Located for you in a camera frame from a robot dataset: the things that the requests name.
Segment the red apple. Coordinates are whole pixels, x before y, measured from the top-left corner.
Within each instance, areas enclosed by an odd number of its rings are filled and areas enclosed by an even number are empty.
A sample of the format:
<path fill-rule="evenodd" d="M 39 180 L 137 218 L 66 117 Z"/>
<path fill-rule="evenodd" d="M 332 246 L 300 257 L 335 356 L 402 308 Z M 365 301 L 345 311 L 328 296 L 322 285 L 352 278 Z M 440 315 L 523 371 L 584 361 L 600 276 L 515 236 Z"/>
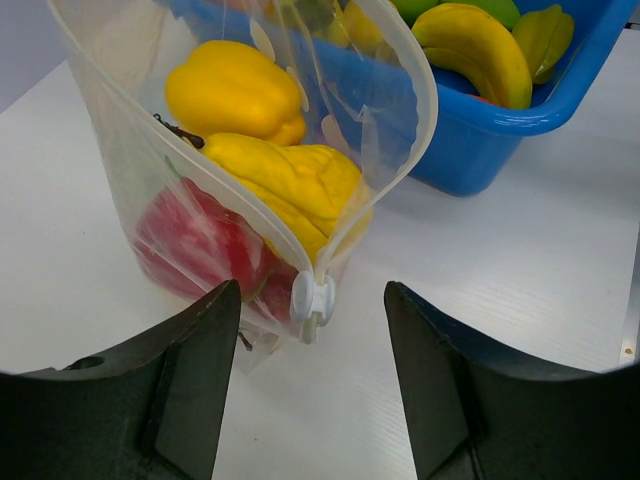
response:
<path fill-rule="evenodd" d="M 188 300 L 235 279 L 256 295 L 277 257 L 239 214 L 186 177 L 163 189 L 138 221 L 133 250 L 155 283 Z"/>

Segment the yellow bell pepper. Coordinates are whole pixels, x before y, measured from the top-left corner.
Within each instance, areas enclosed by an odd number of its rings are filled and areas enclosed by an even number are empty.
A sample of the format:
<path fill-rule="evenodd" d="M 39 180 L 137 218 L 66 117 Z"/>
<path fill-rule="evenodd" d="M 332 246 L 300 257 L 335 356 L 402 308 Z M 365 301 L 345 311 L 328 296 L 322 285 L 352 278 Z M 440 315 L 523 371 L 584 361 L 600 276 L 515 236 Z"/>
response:
<path fill-rule="evenodd" d="M 238 133 L 288 146 L 306 135 L 297 82 L 244 43 L 199 45 L 169 73 L 165 99 L 174 120 L 201 137 Z"/>

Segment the clear zip top bag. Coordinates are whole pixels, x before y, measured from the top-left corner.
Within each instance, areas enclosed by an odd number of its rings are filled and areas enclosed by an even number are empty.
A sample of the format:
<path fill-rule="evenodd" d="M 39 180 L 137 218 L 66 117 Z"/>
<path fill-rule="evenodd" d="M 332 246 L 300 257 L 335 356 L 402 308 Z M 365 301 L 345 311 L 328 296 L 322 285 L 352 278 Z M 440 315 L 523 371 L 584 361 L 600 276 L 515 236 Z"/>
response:
<path fill-rule="evenodd" d="M 121 227 L 241 337 L 316 341 L 375 204 L 435 131 L 434 76 L 388 1 L 53 1 Z"/>

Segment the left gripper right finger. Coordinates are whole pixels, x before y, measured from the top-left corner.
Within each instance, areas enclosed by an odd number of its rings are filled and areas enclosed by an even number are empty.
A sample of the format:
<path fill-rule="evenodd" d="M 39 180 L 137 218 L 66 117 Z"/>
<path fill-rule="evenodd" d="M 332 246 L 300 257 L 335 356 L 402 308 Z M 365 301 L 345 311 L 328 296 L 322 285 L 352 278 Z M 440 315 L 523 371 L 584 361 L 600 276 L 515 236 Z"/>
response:
<path fill-rule="evenodd" d="M 635 479 L 639 367 L 605 373 L 524 353 L 399 282 L 384 305 L 421 479 Z"/>

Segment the yellow starfruit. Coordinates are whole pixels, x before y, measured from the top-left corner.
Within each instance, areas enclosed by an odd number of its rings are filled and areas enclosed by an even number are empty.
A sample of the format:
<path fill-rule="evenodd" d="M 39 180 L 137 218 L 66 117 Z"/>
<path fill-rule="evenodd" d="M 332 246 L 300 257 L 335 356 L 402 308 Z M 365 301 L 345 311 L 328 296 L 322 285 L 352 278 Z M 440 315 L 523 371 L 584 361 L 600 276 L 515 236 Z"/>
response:
<path fill-rule="evenodd" d="M 263 202 L 291 230 L 312 265 L 320 265 L 361 181 L 348 157 L 326 145 L 279 146 L 236 133 L 201 137 L 164 126 Z"/>

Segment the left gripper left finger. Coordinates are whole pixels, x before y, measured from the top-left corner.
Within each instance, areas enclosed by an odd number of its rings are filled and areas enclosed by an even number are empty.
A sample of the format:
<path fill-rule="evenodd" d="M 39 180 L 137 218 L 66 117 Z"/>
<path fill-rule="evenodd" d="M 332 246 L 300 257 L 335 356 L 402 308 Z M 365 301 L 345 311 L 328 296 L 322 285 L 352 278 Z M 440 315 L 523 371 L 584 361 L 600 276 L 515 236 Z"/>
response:
<path fill-rule="evenodd" d="M 3 374 L 2 477 L 210 478 L 240 310 L 227 281 L 62 370 Z"/>

